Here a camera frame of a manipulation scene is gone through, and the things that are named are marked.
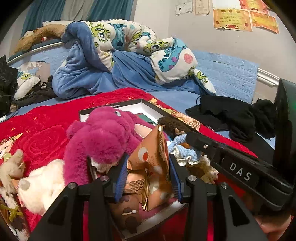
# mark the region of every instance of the white wall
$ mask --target white wall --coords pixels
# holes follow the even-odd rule
[[[169,36],[178,37],[191,49],[240,57],[259,64],[280,78],[296,82],[296,43],[276,17],[280,34],[253,28],[253,32],[215,29],[212,1],[210,14],[175,15],[178,0],[171,0]]]
[[[29,7],[27,7],[16,19],[16,21],[11,25],[7,34],[0,44],[0,57],[6,54],[6,60],[10,56],[10,53],[16,47],[20,36],[22,34],[22,27],[26,18],[26,15],[29,11]]]
[[[156,33],[158,39],[169,37],[170,4],[172,0],[138,0],[134,21]]]

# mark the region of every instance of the blue knitted fabric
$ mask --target blue knitted fabric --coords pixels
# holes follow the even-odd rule
[[[187,134],[176,136],[172,141],[172,143],[168,146],[168,152],[172,154],[174,147],[176,146],[182,158],[186,159],[188,156],[191,156],[192,158],[191,161],[196,162],[199,160],[201,156],[201,152],[195,149],[187,149],[180,145],[185,142],[186,136]]]

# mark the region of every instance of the teal curtain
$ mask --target teal curtain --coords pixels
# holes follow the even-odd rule
[[[22,37],[25,32],[42,27],[44,21],[61,20],[65,0],[34,0],[22,27]]]
[[[130,20],[133,0],[94,0],[87,16],[88,21],[107,19]]]

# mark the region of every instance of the black bag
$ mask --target black bag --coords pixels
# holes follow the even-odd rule
[[[0,117],[10,110],[11,96],[14,96],[17,88],[17,73],[18,69],[9,67],[3,55],[0,58]]]

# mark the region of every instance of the curtain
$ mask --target curtain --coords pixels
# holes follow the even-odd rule
[[[66,0],[61,20],[86,20],[94,0]]]
[[[44,21],[61,20],[65,0],[34,0],[22,27],[22,35],[42,27]]]
[[[113,18],[130,20],[133,0],[94,0],[87,16],[88,21]]]

